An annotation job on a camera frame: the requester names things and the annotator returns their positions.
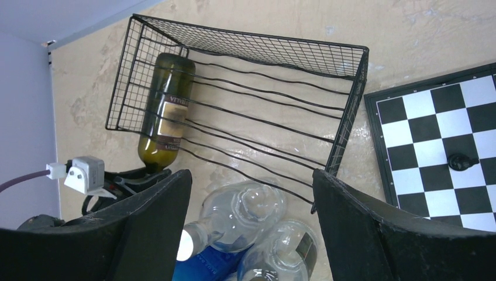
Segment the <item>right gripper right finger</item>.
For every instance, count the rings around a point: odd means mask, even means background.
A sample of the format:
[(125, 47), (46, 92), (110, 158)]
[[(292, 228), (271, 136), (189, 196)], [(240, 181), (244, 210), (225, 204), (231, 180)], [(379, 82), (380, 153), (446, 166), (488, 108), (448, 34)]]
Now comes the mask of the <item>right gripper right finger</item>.
[(314, 205), (334, 280), (494, 280), (495, 234), (428, 220), (320, 169)]

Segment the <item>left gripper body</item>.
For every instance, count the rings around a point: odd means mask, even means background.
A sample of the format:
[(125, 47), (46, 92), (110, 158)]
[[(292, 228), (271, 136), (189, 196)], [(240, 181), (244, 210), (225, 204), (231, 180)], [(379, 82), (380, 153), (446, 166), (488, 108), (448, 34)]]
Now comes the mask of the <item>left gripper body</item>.
[(145, 167), (125, 172), (105, 172), (104, 190), (109, 191), (116, 198), (98, 197), (95, 204), (89, 207), (92, 195), (86, 196), (81, 207), (81, 214), (87, 215), (109, 207), (136, 193), (140, 193), (159, 181), (171, 176), (170, 169), (164, 169), (158, 173), (149, 174)]

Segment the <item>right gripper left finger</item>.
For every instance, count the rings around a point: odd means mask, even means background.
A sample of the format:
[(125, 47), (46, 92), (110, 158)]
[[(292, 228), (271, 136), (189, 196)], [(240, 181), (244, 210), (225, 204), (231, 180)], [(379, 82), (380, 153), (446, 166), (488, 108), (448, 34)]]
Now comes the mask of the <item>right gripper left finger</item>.
[(1, 279), (171, 280), (191, 187), (179, 170), (59, 227), (1, 229)]

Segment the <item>olive green wine bottle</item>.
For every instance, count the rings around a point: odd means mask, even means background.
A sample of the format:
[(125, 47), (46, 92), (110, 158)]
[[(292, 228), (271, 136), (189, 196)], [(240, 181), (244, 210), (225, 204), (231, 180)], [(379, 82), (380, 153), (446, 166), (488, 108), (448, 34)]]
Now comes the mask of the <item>olive green wine bottle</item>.
[(192, 60), (177, 54), (156, 58), (137, 149), (148, 173), (162, 171), (178, 156), (195, 71)]

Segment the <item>black wire wine rack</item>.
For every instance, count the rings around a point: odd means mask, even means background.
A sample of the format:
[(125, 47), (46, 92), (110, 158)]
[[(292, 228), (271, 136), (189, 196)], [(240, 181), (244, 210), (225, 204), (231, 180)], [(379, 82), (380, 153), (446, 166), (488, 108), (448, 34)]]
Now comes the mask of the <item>black wire wine rack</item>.
[(280, 181), (315, 211), (314, 170), (336, 174), (367, 82), (369, 49), (135, 14), (105, 127), (141, 135), (156, 58), (194, 62), (180, 169)]

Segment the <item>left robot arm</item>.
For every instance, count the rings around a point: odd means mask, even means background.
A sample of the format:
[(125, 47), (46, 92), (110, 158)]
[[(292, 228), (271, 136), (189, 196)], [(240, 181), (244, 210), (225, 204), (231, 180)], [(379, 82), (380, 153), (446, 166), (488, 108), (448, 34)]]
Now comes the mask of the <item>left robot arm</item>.
[[(83, 201), (81, 214), (83, 216), (95, 213), (109, 207), (136, 193), (140, 193), (172, 174), (170, 169), (157, 173), (149, 173), (145, 167), (126, 172), (105, 172), (104, 190), (111, 192), (115, 198), (88, 195)], [(41, 227), (59, 227), (66, 222), (62, 219), (40, 214), (26, 220), (19, 230), (27, 231)]]

